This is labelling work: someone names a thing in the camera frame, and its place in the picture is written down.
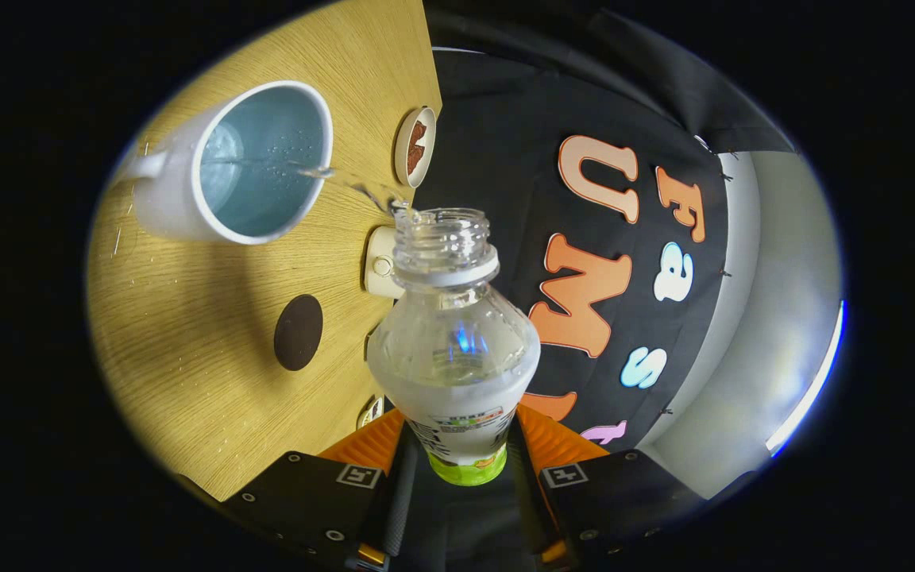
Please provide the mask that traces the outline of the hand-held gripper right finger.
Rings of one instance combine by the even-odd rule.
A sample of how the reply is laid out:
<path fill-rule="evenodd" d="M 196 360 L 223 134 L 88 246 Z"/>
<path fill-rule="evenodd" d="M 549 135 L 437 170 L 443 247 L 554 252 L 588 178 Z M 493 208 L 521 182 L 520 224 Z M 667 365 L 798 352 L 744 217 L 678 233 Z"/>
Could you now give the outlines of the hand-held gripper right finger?
<path fill-rule="evenodd" d="M 607 452 L 523 405 L 509 463 L 527 549 L 543 569 L 620 569 L 630 550 L 705 506 L 646 453 Z"/>

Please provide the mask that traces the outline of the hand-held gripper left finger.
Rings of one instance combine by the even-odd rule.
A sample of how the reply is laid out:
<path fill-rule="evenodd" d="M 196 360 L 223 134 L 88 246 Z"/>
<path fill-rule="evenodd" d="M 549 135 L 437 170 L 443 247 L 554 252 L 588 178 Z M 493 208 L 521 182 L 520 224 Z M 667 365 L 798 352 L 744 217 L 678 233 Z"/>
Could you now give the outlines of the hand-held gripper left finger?
<path fill-rule="evenodd" d="M 388 571 L 402 550 L 418 449 L 393 409 L 320 454 L 280 456 L 224 511 L 319 571 Z"/>

